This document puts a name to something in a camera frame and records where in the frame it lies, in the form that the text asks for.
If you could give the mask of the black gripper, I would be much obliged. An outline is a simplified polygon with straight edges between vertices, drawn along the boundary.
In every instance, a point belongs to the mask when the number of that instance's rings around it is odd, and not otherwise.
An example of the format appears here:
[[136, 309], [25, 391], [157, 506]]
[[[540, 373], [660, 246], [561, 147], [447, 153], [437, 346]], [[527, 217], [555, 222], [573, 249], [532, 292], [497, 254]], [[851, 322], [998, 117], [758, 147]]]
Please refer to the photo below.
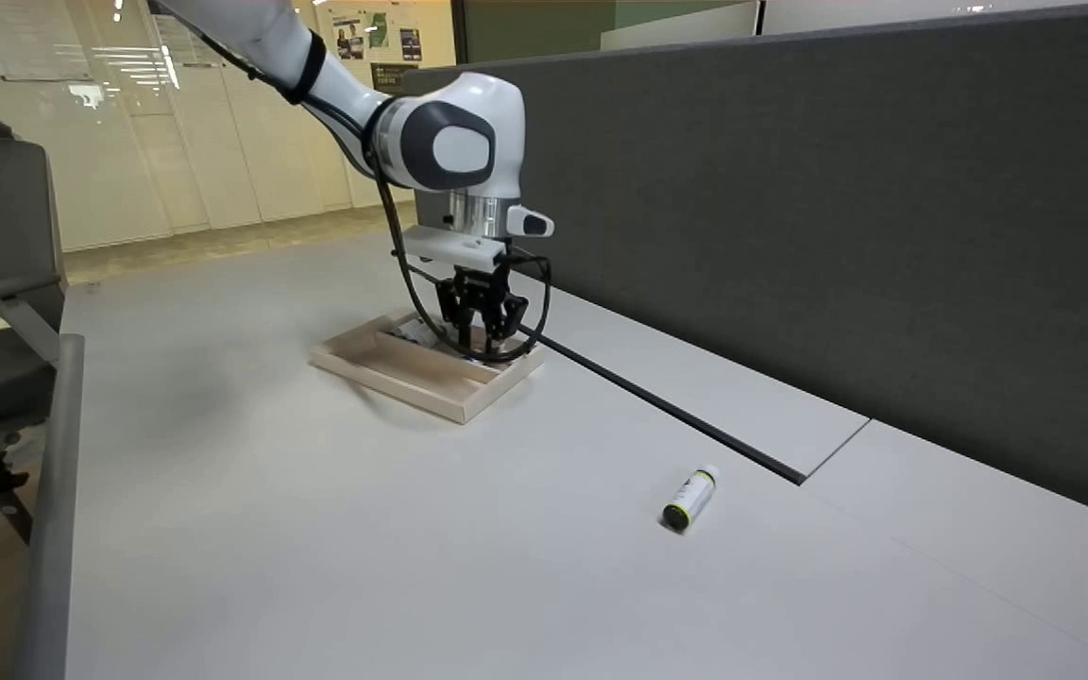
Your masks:
[[487, 331], [512, 331], [526, 316], [526, 297], [511, 292], [504, 270], [456, 269], [437, 282], [437, 304], [452, 327], [485, 322]]

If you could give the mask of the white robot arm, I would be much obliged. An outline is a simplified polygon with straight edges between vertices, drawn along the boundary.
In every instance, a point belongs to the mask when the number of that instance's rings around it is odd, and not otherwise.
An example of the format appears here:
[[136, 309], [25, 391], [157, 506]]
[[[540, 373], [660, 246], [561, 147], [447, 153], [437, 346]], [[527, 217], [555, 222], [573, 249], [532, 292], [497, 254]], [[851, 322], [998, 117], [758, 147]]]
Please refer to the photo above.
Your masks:
[[328, 129], [359, 175], [451, 200], [451, 217], [402, 235], [402, 254], [452, 269], [437, 282], [441, 316], [473, 316], [491, 336], [521, 324], [511, 292], [512, 239], [549, 239], [555, 222], [521, 205], [526, 95], [497, 74], [462, 73], [422, 95], [386, 95], [301, 21], [286, 0], [151, 0], [247, 74], [268, 81]]

